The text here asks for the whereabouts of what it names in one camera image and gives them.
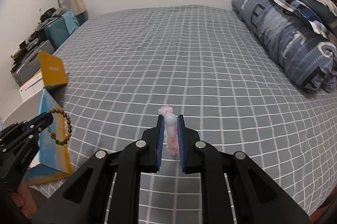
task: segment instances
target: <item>rolled comforter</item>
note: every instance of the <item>rolled comforter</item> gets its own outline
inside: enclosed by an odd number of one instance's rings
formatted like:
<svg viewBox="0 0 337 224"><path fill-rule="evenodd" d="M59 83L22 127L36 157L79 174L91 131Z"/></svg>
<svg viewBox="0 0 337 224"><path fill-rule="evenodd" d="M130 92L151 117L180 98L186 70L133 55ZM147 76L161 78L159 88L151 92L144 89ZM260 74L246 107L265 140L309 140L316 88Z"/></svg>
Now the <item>rolled comforter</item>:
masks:
<svg viewBox="0 0 337 224"><path fill-rule="evenodd" d="M273 0L232 0L232 7L295 85L311 92L336 89L334 44Z"/></svg>

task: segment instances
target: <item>yellow box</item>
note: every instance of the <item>yellow box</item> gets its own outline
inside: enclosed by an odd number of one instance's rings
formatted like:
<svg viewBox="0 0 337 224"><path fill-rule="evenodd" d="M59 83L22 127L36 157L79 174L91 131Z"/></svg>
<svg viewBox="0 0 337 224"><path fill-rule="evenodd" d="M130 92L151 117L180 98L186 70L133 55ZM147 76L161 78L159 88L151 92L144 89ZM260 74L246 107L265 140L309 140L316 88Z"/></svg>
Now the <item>yellow box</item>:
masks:
<svg viewBox="0 0 337 224"><path fill-rule="evenodd" d="M43 51L38 52L38 58L41 69L20 87L20 95L23 101L26 101L42 89L50 91L68 83L68 77L65 74L63 62L60 58Z"/></svg>
<svg viewBox="0 0 337 224"><path fill-rule="evenodd" d="M3 127L5 128L14 122L31 120L43 112L52 108L61 108L46 89L40 90L5 118ZM62 115L54 114L53 123L50 129L56 133L57 139L65 139L67 123ZM25 174L27 185L47 183L60 180L72 175L67 146L57 145L47 129L39 134L39 147L37 155L31 162Z"/></svg>

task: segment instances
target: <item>wooden floor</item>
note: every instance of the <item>wooden floor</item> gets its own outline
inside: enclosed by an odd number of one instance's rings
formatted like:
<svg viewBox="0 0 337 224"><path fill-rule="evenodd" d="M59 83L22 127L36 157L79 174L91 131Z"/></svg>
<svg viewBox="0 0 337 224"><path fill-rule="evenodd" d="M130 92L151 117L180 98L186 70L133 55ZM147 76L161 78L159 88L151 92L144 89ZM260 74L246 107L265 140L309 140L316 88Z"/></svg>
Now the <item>wooden floor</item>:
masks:
<svg viewBox="0 0 337 224"><path fill-rule="evenodd" d="M326 201L310 216L311 223L313 224L328 208L329 206L329 200L337 194L337 188L335 188L332 193L329 195L329 197L326 199Z"/></svg>

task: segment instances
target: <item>beaded bracelet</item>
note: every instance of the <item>beaded bracelet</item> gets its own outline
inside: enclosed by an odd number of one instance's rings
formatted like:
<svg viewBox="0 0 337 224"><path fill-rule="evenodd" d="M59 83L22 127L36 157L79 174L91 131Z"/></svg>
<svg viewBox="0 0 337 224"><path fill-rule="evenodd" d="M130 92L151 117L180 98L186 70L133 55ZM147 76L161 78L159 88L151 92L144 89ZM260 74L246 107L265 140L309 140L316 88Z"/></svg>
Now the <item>beaded bracelet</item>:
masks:
<svg viewBox="0 0 337 224"><path fill-rule="evenodd" d="M52 139L55 139L55 143L57 145L65 145L68 143L69 141L69 138L71 137L71 132L72 132L72 129L71 129L71 121L70 121L70 116L67 115L67 113L65 113L65 111L63 111L62 109L51 109L48 111L48 113L57 113L57 114L61 114L63 115L63 117L67 120L67 124L68 124L68 133L67 133L67 136L65 137L65 139L63 141L59 141L58 139L56 139L56 134L54 132L51 132L50 130L50 127L48 126L47 127L47 131L49 132L49 135Z"/></svg>

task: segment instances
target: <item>gray plaid bedsheet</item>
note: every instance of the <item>gray plaid bedsheet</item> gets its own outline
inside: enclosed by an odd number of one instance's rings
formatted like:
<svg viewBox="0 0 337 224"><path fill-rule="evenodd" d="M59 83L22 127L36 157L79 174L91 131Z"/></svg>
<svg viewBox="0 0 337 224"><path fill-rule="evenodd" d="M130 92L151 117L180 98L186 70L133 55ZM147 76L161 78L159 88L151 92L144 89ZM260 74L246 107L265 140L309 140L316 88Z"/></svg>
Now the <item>gray plaid bedsheet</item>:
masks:
<svg viewBox="0 0 337 224"><path fill-rule="evenodd" d="M80 27L56 52L69 83L76 170L95 151L122 150L171 105L226 153L245 151L307 213L336 185L337 94L296 88L232 11L179 6L120 11ZM50 196L62 181L39 185ZM201 223L199 175L163 150L142 174L139 223Z"/></svg>

